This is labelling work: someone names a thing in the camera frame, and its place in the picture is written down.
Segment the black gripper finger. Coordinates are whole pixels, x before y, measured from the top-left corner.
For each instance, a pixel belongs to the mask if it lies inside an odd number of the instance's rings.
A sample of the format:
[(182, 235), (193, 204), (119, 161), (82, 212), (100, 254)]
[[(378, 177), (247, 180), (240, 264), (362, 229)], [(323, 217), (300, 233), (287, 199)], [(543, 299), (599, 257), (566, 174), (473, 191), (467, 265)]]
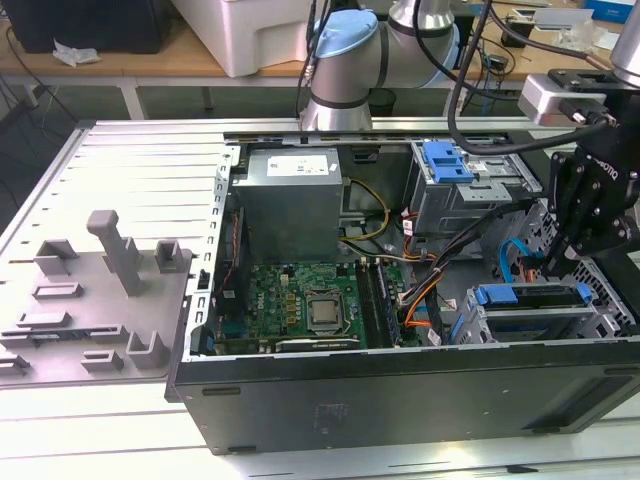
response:
[(584, 192), (587, 173), (586, 154), (555, 153), (552, 156), (548, 211), (555, 215), (556, 234), (549, 244), (543, 262), (543, 274), (561, 277), (569, 271), (570, 260), (566, 252), (575, 255), (584, 250)]
[(630, 215), (618, 215), (609, 220), (585, 217), (576, 226), (571, 226), (563, 257), (577, 260), (638, 242), (639, 227)]

